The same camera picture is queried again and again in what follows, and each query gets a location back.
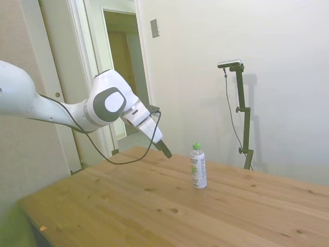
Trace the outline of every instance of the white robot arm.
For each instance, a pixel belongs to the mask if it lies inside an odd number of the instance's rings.
[[[89,98],[77,104],[58,103],[39,95],[30,76],[22,69],[0,61],[0,114],[53,122],[79,132],[90,133],[121,117],[143,132],[166,157],[171,153],[162,141],[162,133],[150,117],[149,110],[114,70],[94,78]]]

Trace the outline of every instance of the door frame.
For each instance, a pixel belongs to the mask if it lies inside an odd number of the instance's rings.
[[[74,25],[81,61],[85,72],[87,89],[90,92],[93,85],[95,75],[102,72],[101,64],[99,64],[99,53],[94,52],[92,36],[88,26],[88,19],[83,0],[67,0]],[[112,156],[112,151],[118,149],[114,124],[105,126],[97,130],[100,140],[101,151],[106,157]]]
[[[102,65],[102,60],[100,57],[100,52],[99,52],[99,46],[98,46],[98,42],[97,42],[97,36],[96,36],[96,31],[95,31],[95,27],[93,24],[93,19],[92,19],[92,9],[90,6],[90,0],[77,0],[77,2],[84,2],[84,9],[81,9],[81,12],[84,12],[84,15],[86,17],[86,19],[88,20],[89,25],[84,27],[84,31],[85,33],[88,33],[88,36],[90,38],[90,40],[94,41],[92,42],[93,44],[93,53],[94,53],[94,57],[96,59],[96,64],[98,67],[98,70],[100,72],[102,72],[103,69],[103,65]],[[143,37],[142,37],[142,31],[140,29],[140,17],[139,17],[139,12],[138,12],[138,1],[135,0],[134,1],[134,5],[135,5],[135,12],[132,11],[122,11],[120,9],[115,9],[115,8],[111,8],[111,7],[107,7],[104,5],[99,5],[99,9],[101,11],[101,17],[102,17],[102,23],[103,23],[103,29],[106,33],[106,42],[107,42],[107,51],[109,54],[109,59],[111,62],[111,68],[114,68],[114,64],[113,64],[113,58],[112,58],[112,53],[111,53],[111,47],[109,44],[109,40],[108,40],[108,35],[107,35],[107,28],[106,28],[106,22],[105,22],[105,16],[104,16],[104,11],[110,11],[110,12],[116,12],[116,13],[124,13],[124,14],[131,14],[131,15],[135,15],[136,16],[136,20],[137,20],[137,27],[138,27],[138,31],[139,31],[139,39],[140,39],[140,46],[141,46],[141,51],[142,51],[142,59],[143,59],[143,65],[144,65],[144,73],[145,73],[145,78],[146,78],[146,83],[147,83],[147,90],[148,90],[148,97],[149,97],[149,102],[150,104],[152,104],[153,100],[152,100],[152,91],[151,91],[151,87],[150,87],[150,80],[149,80],[149,72],[148,72],[148,66],[147,66],[147,62],[146,62],[146,55],[145,55],[145,45],[143,42]],[[126,130],[125,130],[125,125],[124,122],[122,121],[123,124],[123,129],[124,129],[124,134],[126,136]],[[118,146],[118,142],[117,142],[117,136],[115,134],[115,129],[114,129],[114,125],[113,128],[111,128],[112,131],[112,137],[113,137],[113,144],[115,149],[119,148]]]

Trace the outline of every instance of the camera stand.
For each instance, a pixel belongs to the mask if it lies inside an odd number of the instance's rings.
[[[243,63],[239,66],[230,67],[231,72],[235,72],[236,81],[237,81],[237,93],[239,95],[239,106],[237,107],[235,112],[244,112],[245,120],[244,120],[244,132],[243,132],[243,148],[239,148],[239,153],[244,153],[246,155],[246,161],[244,169],[249,170],[251,165],[251,160],[253,156],[253,150],[249,149],[249,131],[250,131],[250,107],[245,106],[245,95],[243,90],[243,79],[242,72],[245,67]]]

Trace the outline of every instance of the wood grain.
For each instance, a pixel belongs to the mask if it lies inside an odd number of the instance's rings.
[[[115,155],[142,156],[144,148]],[[103,162],[21,202],[53,246],[329,246],[329,188],[160,152]]]

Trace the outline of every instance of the bottle cap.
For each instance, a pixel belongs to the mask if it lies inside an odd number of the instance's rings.
[[[198,150],[200,148],[201,148],[201,144],[200,143],[194,143],[193,144],[193,149]]]

